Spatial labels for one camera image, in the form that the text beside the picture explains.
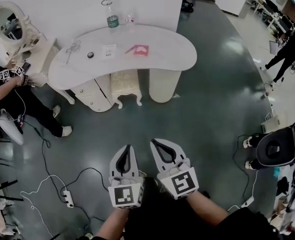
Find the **vanity mirror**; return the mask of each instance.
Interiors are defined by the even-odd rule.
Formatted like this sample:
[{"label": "vanity mirror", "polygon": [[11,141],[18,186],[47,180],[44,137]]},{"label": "vanity mirror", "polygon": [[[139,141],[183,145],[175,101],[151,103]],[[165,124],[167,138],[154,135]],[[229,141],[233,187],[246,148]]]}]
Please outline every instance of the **vanity mirror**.
[{"label": "vanity mirror", "polygon": [[16,4],[2,1],[0,2],[0,39],[7,53],[13,58],[31,50],[45,37]]}]

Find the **drawer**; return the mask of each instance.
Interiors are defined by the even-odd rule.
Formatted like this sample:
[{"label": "drawer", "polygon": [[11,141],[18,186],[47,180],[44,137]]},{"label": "drawer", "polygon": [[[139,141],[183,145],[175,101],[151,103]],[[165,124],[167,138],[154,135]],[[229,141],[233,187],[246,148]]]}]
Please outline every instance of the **drawer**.
[{"label": "drawer", "polygon": [[89,96],[76,95],[76,97],[95,112],[104,112],[112,108],[111,103],[104,97],[103,93],[98,92]]},{"label": "drawer", "polygon": [[71,89],[77,96],[89,96],[100,92],[100,87],[93,79]]}]

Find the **white sneaker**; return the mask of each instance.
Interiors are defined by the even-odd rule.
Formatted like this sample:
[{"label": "white sneaker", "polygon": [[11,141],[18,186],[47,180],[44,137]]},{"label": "white sneaker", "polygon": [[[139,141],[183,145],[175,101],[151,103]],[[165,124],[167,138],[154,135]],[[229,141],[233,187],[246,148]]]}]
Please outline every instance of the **white sneaker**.
[{"label": "white sneaker", "polygon": [[59,105],[56,105],[53,109],[53,117],[56,118],[58,116],[58,114],[60,113],[61,111],[61,107]]},{"label": "white sneaker", "polygon": [[63,126],[62,137],[69,136],[72,133],[73,129],[71,126]]},{"label": "white sneaker", "polygon": [[250,139],[252,139],[252,136],[243,141],[243,148],[247,149],[248,147],[252,147],[252,145],[249,142]]},{"label": "white sneaker", "polygon": [[85,237],[88,238],[88,239],[90,239],[90,240],[94,238],[94,236],[92,235],[92,233],[87,233],[85,235]]},{"label": "white sneaker", "polygon": [[252,168],[250,161],[246,161],[244,167],[245,167],[245,169],[255,170],[255,169]]}]

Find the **power strip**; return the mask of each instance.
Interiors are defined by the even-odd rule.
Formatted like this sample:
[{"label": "power strip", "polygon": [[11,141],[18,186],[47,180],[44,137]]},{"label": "power strip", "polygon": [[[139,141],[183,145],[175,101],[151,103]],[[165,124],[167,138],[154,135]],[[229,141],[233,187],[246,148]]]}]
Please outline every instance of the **power strip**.
[{"label": "power strip", "polygon": [[73,203],[73,200],[72,200],[71,192],[65,190],[65,191],[63,191],[63,194],[64,194],[64,198],[65,198],[67,207],[73,208],[74,203]]},{"label": "power strip", "polygon": [[254,197],[251,196],[248,200],[246,200],[242,205],[241,208],[248,207],[250,204],[254,202]]}]

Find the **person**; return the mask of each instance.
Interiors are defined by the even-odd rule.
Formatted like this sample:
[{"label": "person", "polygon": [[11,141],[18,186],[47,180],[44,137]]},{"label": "person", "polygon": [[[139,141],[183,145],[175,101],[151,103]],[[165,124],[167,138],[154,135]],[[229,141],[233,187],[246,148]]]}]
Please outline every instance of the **person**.
[{"label": "person", "polygon": [[[13,66],[13,63],[10,61],[6,68],[0,66],[0,72]],[[5,109],[13,120],[19,119],[24,114],[36,118],[55,137],[70,135],[72,127],[63,127],[55,119],[61,108],[56,106],[53,110],[48,109],[32,93],[31,87],[28,85],[21,86],[22,83],[23,79],[19,76],[12,77],[5,83],[0,80],[0,109]]]},{"label": "person", "polygon": [[285,46],[277,53],[277,55],[265,65],[265,69],[268,70],[281,60],[285,59],[276,77],[270,83],[271,87],[277,83],[279,79],[284,75],[285,71],[295,62],[295,30],[289,30],[288,32],[281,35],[280,39],[284,40],[286,37],[289,38]]},{"label": "person", "polygon": [[198,191],[174,200],[150,177],[144,187],[141,207],[115,209],[93,240],[280,239],[262,214],[248,208],[229,214]]}]

